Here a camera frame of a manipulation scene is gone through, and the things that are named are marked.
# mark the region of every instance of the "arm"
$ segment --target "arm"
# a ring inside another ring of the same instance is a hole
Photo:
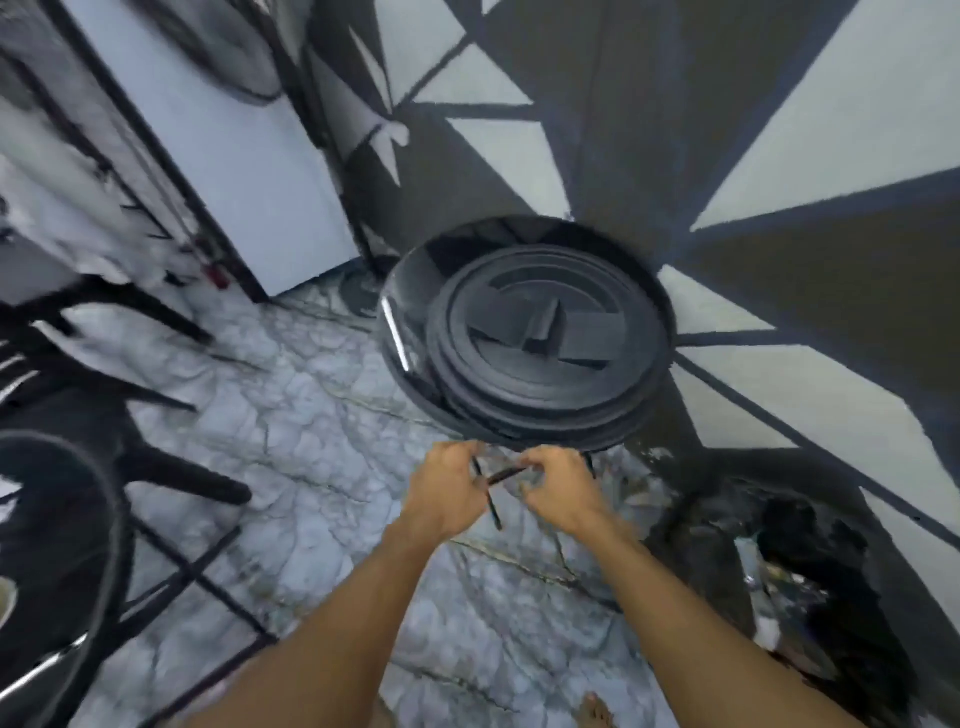
[[[683,728],[863,728],[737,632],[622,527],[580,453],[524,453],[546,472],[538,515],[596,557]]]
[[[380,545],[283,643],[187,728],[356,728],[370,723],[387,662],[433,552],[487,508],[477,443],[439,443],[410,479]]]

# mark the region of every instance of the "forearm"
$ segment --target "forearm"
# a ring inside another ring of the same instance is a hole
[[[189,728],[355,728],[373,701],[437,543],[401,517],[283,643],[261,655]]]
[[[643,545],[606,523],[586,533],[683,728],[863,728],[727,624]]]

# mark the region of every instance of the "painted wall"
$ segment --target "painted wall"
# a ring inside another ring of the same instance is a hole
[[[882,525],[884,606],[960,716],[956,4],[318,0],[305,36],[398,249],[537,214],[660,267],[681,347],[641,446]]]

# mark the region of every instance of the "tile floor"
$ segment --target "tile floor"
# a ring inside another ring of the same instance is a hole
[[[134,510],[192,557],[240,523],[242,536],[207,574],[280,634],[371,551],[409,473],[445,439],[398,391],[368,322],[346,313],[331,281],[261,306],[235,288],[194,284],[180,305],[216,334],[208,351],[99,305],[71,311],[85,338],[61,341],[91,365],[198,405],[199,415],[138,405],[134,416],[158,447],[248,483],[251,505],[137,484]],[[598,467],[621,512],[648,528],[660,499],[624,499],[656,494],[656,479],[624,449]],[[675,725],[588,554],[510,489],[494,498],[505,530],[485,516],[436,554],[414,597],[381,688],[399,725],[571,726],[587,690],[608,701],[620,728]],[[132,591],[171,570],[140,545]],[[134,726],[253,638],[191,588],[105,664],[72,725]]]

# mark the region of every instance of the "wall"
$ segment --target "wall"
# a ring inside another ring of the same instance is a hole
[[[285,97],[234,98],[127,2],[63,5],[268,295],[356,256],[326,160]]]
[[[881,524],[884,606],[960,705],[955,3],[397,7],[319,0],[301,59],[369,226],[560,217],[660,267],[681,346],[641,446]]]

